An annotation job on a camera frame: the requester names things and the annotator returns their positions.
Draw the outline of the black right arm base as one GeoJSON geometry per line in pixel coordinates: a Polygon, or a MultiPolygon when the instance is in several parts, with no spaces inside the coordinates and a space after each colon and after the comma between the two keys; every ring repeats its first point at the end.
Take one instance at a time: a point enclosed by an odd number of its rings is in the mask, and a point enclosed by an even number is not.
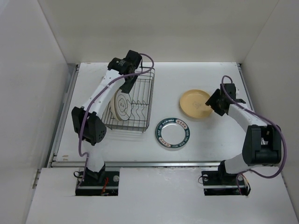
{"type": "Polygon", "coordinates": [[[251,186],[243,175],[221,176],[218,171],[201,171],[201,183],[205,196],[248,196],[251,186]]]}

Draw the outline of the aluminium table rail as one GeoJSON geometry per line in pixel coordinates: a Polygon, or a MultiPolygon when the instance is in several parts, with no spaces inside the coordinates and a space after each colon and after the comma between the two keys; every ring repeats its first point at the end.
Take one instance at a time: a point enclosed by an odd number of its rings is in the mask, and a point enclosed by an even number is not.
{"type": "MultiPolygon", "coordinates": [[[[78,154],[78,136],[74,132],[71,110],[81,106],[95,91],[107,70],[106,63],[82,63],[67,95],[67,112],[57,132],[53,167],[81,167],[85,159],[78,154]]],[[[239,90],[239,98],[250,103],[241,67],[236,62],[156,63],[152,86],[149,128],[145,132],[108,130],[97,148],[108,166],[161,167],[200,166],[230,159],[242,151],[244,130],[229,116],[211,113],[207,118],[192,119],[179,108],[179,99],[188,90],[199,89],[212,94],[227,75],[239,90]],[[158,143],[157,124],[169,117],[182,119],[191,137],[185,146],[171,150],[158,143]]]]}

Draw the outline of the yellow plate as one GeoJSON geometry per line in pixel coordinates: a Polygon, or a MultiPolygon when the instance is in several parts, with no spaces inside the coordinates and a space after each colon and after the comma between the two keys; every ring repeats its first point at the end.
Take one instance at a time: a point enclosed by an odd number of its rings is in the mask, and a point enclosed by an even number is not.
{"type": "Polygon", "coordinates": [[[179,105],[185,115],[193,119],[206,118],[212,113],[212,108],[206,105],[210,95],[202,90],[188,90],[181,96],[179,105]]]}

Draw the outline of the white bowl green band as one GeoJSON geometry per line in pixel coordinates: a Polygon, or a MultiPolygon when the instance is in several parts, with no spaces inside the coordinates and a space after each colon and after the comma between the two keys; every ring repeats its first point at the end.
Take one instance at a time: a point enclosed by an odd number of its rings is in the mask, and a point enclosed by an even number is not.
{"type": "Polygon", "coordinates": [[[167,151],[178,151],[188,143],[190,128],[181,119],[165,118],[157,124],[155,137],[167,151]]]}

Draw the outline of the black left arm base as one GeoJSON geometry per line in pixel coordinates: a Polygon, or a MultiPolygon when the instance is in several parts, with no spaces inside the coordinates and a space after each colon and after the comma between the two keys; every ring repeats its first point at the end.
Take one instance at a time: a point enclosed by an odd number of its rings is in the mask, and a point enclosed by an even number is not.
{"type": "Polygon", "coordinates": [[[75,171],[77,178],[75,189],[76,196],[118,196],[119,193],[119,171],[101,171],[100,175],[92,176],[88,171],[83,177],[83,171],[75,171]]]}

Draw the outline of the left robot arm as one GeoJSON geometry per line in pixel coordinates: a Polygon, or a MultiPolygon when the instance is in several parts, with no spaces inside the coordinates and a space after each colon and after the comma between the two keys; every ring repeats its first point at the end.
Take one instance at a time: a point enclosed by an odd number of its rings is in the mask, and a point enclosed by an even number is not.
{"type": "Polygon", "coordinates": [[[118,90],[130,92],[137,79],[136,70],[141,61],[142,55],[132,50],[123,59],[113,58],[94,93],[81,107],[75,106],[71,111],[74,131],[79,138],[78,153],[79,156],[86,157],[83,179],[94,185],[102,184],[105,178],[104,161],[90,159],[96,151],[94,146],[104,139],[107,132],[101,120],[102,114],[118,90]]]}

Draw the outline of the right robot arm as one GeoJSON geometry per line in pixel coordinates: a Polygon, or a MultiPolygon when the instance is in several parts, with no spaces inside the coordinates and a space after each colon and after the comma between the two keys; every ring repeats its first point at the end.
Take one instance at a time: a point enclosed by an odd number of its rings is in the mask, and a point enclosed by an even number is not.
{"type": "Polygon", "coordinates": [[[234,84],[221,84],[206,101],[206,105],[220,115],[228,115],[244,130],[242,152],[218,166],[216,178],[226,184],[236,174],[251,168],[277,165],[282,160],[281,135],[278,129],[265,118],[261,118],[247,107],[242,99],[236,98],[234,84]]]}

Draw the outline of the cream white plate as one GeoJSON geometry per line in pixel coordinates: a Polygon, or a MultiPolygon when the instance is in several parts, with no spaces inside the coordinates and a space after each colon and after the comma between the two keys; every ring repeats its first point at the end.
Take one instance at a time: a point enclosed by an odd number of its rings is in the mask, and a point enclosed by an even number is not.
{"type": "Polygon", "coordinates": [[[115,98],[112,97],[111,100],[110,100],[110,111],[113,115],[114,118],[116,118],[116,114],[115,114],[115,98]]]}

